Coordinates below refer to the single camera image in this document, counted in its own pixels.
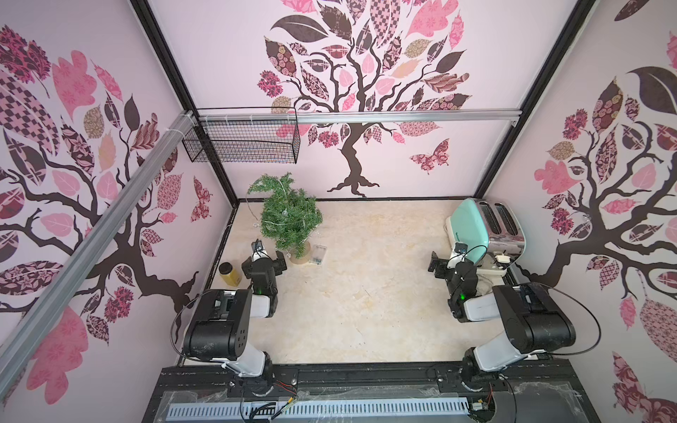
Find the small green christmas tree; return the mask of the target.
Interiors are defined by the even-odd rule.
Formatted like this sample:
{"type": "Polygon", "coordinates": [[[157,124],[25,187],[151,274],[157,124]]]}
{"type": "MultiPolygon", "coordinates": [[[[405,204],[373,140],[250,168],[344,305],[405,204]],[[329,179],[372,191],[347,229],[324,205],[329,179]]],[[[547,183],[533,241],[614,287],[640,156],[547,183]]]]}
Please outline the small green christmas tree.
{"type": "Polygon", "coordinates": [[[291,173],[283,176],[264,174],[250,185],[247,194],[268,194],[259,218],[264,237],[275,241],[278,250],[301,259],[308,251],[306,242],[323,223],[317,199],[303,189],[293,187],[291,173]]]}

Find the clear string lights with stars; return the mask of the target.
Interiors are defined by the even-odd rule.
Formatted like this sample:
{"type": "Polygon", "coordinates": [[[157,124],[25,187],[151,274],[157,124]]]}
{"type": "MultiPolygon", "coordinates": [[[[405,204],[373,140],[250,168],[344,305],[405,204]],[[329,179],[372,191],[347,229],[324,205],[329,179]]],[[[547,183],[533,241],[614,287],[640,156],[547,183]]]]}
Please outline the clear string lights with stars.
{"type": "Polygon", "coordinates": [[[303,189],[292,187],[290,173],[283,176],[264,174],[250,188],[250,192],[268,194],[260,222],[267,236],[274,239],[304,241],[310,233],[312,207],[303,189]]]}

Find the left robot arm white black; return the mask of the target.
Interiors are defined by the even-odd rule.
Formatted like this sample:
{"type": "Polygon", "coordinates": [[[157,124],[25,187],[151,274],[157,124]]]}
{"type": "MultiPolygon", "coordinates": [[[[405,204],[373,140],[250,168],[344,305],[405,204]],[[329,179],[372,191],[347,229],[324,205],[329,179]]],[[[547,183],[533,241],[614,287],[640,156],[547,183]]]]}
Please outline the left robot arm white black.
{"type": "Polygon", "coordinates": [[[277,278],[287,270],[281,252],[276,258],[256,253],[243,262],[251,287],[235,291],[209,290],[185,331],[182,356],[191,361],[217,363],[240,378],[273,383],[270,354],[249,343],[250,321],[274,316],[278,308],[277,278]]]}

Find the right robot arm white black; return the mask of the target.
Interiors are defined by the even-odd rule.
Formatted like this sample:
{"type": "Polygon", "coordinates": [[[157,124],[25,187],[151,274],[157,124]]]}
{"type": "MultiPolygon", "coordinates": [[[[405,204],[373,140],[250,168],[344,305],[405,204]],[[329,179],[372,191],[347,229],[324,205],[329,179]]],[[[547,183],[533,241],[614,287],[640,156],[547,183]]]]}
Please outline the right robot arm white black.
{"type": "Polygon", "coordinates": [[[458,262],[451,264],[433,252],[428,265],[428,271],[446,283],[451,315],[461,323],[499,320],[504,328],[492,340],[465,352],[460,380],[467,389],[477,391],[481,381],[530,355],[550,353],[575,343],[573,323],[546,288],[532,282],[498,285],[480,295],[477,266],[460,254],[454,258],[458,262]]]}

